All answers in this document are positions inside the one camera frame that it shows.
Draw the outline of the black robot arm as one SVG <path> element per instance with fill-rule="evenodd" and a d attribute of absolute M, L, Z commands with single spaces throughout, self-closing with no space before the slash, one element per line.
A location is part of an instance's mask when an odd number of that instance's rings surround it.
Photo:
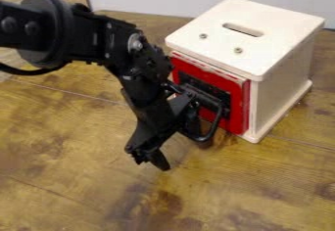
<path fill-rule="evenodd" d="M 135 24 L 97 15 L 83 4 L 63 0 L 0 0 L 0 47 L 14 49 L 34 70 L 0 62 L 0 71 L 41 75 L 75 61 L 104 67 L 121 84 L 121 94 L 137 118 L 125 152 L 136 163 L 169 170 L 160 147 L 183 133 L 195 112 L 196 94 L 171 82 L 172 63 Z"/>

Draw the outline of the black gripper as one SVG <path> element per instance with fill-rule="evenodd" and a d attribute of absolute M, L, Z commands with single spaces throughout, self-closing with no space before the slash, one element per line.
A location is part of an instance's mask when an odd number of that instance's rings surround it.
<path fill-rule="evenodd" d="M 168 79 L 155 81 L 139 75 L 121 75 L 121 95 L 137 118 L 132 136 L 124 151 L 137 164 L 149 162 L 161 171 L 169 170 L 169 163 L 160 147 L 171 135 L 179 131 L 183 113 L 185 112 L 185 96 L 173 93 Z M 200 130 L 200 104 L 192 102 L 187 109 L 180 133 L 197 136 Z"/>

